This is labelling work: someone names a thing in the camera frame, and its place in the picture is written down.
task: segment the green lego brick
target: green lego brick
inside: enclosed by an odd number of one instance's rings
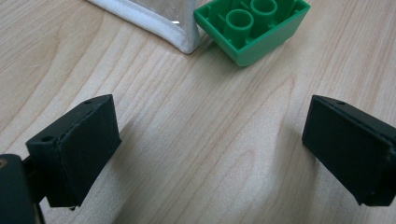
[[[194,10],[196,22],[247,66],[294,35],[310,6],[303,0],[214,0]]]

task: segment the lego stud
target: lego stud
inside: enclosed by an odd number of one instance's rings
[[[241,49],[245,46],[246,39],[253,26],[253,17],[243,9],[235,9],[227,14],[225,20],[224,37],[231,40],[231,43],[237,49]]]
[[[252,31],[252,37],[255,38],[272,28],[277,3],[274,0],[252,0],[250,8],[255,21]]]

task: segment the black gripper pad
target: black gripper pad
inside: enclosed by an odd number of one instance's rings
[[[30,139],[26,146],[48,187],[52,207],[81,206],[120,144],[112,95],[85,101]]]
[[[396,194],[395,128],[352,105],[314,95],[303,144],[359,204],[391,204]]]

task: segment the wooden table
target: wooden table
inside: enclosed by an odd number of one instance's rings
[[[394,223],[358,206],[302,145],[312,94],[396,126],[396,1],[308,0],[297,33],[248,67],[207,35],[184,55],[86,1],[0,0],[0,152],[93,96],[122,144],[48,223]]]

